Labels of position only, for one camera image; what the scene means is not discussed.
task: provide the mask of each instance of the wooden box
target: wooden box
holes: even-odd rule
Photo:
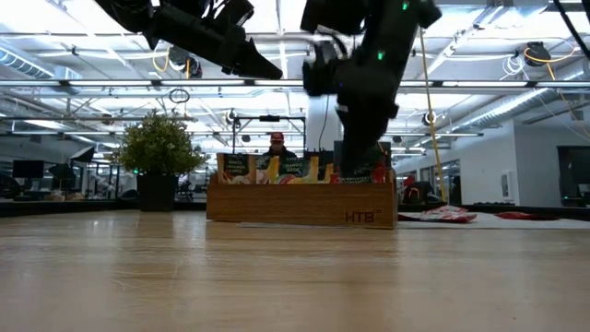
[[[207,189],[206,216],[237,221],[393,229],[395,184],[217,184]]]

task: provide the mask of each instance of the man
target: man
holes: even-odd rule
[[[270,148],[265,156],[279,156],[280,158],[297,158],[295,153],[285,148],[285,137],[283,133],[273,133],[270,136]]]

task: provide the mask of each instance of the wooden tabletop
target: wooden tabletop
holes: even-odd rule
[[[0,220],[0,331],[588,331],[590,231]]]

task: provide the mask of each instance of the green plant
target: green plant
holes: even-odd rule
[[[122,145],[112,157],[128,171],[158,175],[187,173],[207,161],[200,147],[193,148],[182,118],[156,113],[126,127]]]

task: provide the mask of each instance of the potted plant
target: potted plant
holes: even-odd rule
[[[137,191],[142,211],[172,210],[178,175],[207,161],[201,148],[192,146],[182,118],[156,113],[125,128],[114,157],[128,171],[139,171]]]

